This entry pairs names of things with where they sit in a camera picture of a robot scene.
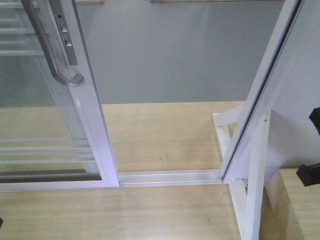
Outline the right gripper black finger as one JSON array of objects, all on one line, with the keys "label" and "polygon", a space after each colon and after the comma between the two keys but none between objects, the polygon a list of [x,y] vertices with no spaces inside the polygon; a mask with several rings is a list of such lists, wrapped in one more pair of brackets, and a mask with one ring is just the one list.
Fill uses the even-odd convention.
[{"label": "right gripper black finger", "polygon": [[316,128],[318,134],[320,135],[320,107],[314,108],[309,115],[309,119]]},{"label": "right gripper black finger", "polygon": [[320,164],[303,164],[297,169],[296,174],[305,187],[317,185],[320,183]]}]

